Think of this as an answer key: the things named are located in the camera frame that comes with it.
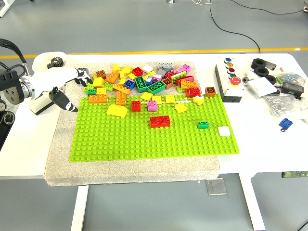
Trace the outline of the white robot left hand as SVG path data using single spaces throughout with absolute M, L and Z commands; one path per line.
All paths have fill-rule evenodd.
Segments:
M 43 72 L 37 72 L 28 80 L 34 88 L 32 98 L 36 99 L 41 93 L 48 92 L 51 101 L 63 110 L 72 112 L 77 112 L 78 109 L 59 88 L 72 80 L 83 87 L 92 83 L 85 68 L 69 67 L 53 67 Z

